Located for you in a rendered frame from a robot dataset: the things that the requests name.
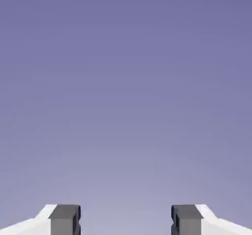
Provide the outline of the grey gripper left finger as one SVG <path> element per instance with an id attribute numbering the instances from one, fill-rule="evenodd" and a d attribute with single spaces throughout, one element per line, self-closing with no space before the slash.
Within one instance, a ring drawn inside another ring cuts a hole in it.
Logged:
<path id="1" fill-rule="evenodd" d="M 34 218 L 0 229 L 0 235 L 81 235 L 81 206 L 46 204 Z"/>

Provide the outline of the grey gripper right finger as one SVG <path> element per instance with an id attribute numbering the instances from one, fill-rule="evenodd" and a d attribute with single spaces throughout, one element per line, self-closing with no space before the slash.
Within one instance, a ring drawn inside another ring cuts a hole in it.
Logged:
<path id="1" fill-rule="evenodd" d="M 171 235 L 252 235 L 252 229 L 218 218 L 206 204 L 171 206 Z"/>

